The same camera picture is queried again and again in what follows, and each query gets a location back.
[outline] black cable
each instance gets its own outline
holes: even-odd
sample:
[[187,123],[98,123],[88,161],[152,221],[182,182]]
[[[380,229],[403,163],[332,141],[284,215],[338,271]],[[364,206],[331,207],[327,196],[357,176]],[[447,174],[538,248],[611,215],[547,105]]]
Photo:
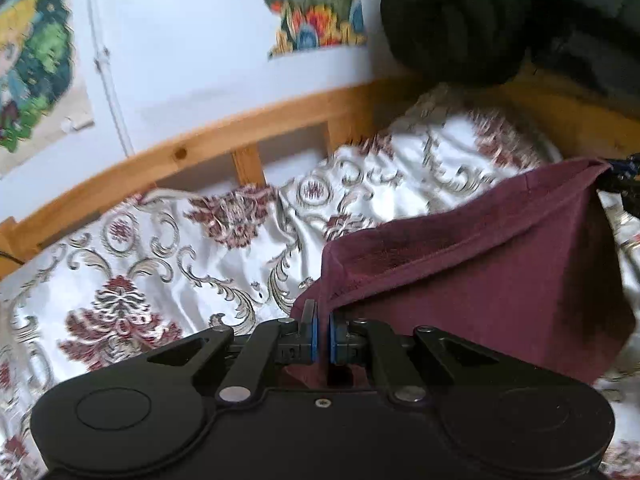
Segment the black cable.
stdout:
[[24,265],[24,262],[16,258],[15,256],[11,256],[9,253],[5,253],[4,251],[0,251],[0,258],[6,258],[7,260],[11,260],[14,264]]

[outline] silver rivet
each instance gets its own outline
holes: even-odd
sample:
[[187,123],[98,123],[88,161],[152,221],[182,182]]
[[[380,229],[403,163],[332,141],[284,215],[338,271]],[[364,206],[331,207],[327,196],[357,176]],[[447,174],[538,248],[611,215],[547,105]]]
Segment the silver rivet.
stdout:
[[403,386],[394,395],[402,402],[419,402],[427,396],[427,392],[420,386]]
[[228,386],[220,390],[218,395],[225,402],[244,402],[251,397],[251,391],[244,386]]

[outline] floral bedspread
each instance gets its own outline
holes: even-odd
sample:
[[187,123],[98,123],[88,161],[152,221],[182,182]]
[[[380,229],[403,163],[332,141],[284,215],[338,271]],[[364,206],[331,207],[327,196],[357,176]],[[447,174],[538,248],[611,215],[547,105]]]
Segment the floral bedspread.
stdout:
[[[327,241],[454,208],[554,160],[519,118],[437,89],[373,140],[340,148],[279,189],[129,198],[0,283],[0,479],[46,470],[30,412],[54,384],[209,326],[250,333],[290,312],[319,277]],[[640,221],[604,200],[637,305]],[[638,341],[598,383],[618,418],[604,465],[616,479],[640,478]]]

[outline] wooden bed frame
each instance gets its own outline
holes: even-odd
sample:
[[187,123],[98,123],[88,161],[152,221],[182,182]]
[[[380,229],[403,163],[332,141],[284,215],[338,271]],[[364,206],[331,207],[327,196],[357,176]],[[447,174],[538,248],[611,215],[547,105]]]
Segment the wooden bed frame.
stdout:
[[[482,98],[523,110],[565,156],[640,152],[640,113],[558,81],[552,76],[525,74],[482,91]],[[264,184],[258,142],[322,124],[327,152],[333,153],[343,144],[376,133],[373,114],[380,105],[412,101],[428,88],[412,78],[379,80],[304,96],[201,127],[103,171],[21,222],[9,218],[0,223],[0,250],[27,261],[127,196],[225,153],[232,154],[241,185]],[[0,258],[0,278],[17,267]]]

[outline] maroon fabric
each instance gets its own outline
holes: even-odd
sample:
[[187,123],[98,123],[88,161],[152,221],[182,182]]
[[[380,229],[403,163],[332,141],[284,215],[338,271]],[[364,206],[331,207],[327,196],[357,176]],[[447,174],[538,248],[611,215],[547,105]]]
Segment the maroon fabric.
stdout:
[[[591,383],[635,326],[611,228],[594,181],[608,165],[575,159],[510,178],[450,212],[393,221],[326,245],[320,279],[321,360],[329,314],[433,325]],[[292,368],[311,387],[324,368]]]

